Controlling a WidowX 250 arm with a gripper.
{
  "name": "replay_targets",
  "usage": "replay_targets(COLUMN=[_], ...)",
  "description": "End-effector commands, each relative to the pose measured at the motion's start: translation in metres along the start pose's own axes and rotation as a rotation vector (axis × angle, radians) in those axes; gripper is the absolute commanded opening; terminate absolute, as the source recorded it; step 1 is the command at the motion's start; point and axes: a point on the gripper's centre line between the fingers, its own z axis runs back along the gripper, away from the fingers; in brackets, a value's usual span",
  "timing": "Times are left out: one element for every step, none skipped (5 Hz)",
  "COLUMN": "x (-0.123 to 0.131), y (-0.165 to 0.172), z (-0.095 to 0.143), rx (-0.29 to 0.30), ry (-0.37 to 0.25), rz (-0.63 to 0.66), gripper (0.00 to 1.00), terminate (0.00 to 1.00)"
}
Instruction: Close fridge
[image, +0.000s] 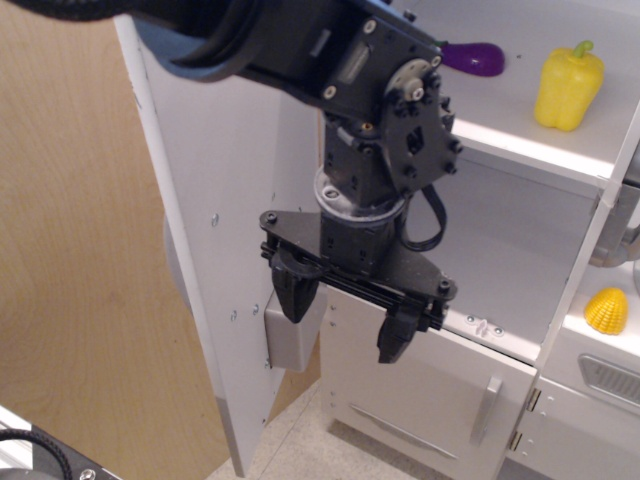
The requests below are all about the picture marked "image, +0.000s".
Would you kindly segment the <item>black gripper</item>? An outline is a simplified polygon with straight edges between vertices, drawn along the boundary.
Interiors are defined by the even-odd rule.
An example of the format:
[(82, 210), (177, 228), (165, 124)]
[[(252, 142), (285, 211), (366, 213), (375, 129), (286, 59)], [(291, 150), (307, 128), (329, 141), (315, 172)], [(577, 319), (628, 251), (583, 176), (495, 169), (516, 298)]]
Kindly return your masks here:
[(262, 256), (286, 318), (299, 323), (321, 283), (383, 307), (380, 364), (397, 362), (417, 330), (441, 329), (457, 287), (424, 256), (443, 239), (447, 224), (442, 203), (429, 204), (440, 230), (423, 241), (409, 239), (404, 205), (381, 223), (345, 223), (325, 212), (264, 212)]

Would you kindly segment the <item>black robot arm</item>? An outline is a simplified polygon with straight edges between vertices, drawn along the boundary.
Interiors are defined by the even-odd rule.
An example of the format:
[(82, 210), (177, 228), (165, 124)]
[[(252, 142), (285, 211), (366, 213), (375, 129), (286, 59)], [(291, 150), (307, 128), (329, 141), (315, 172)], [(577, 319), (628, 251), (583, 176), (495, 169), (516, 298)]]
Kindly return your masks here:
[(299, 322), (320, 284), (381, 306), (379, 360), (396, 362), (417, 332), (439, 329), (455, 284), (412, 240), (411, 200), (434, 189), (462, 146), (440, 92), (437, 42), (386, 1), (29, 1), (65, 21), (127, 14), (158, 62), (201, 82), (238, 75), (321, 110), (324, 160), (316, 214), (268, 211), (263, 255), (284, 315)]

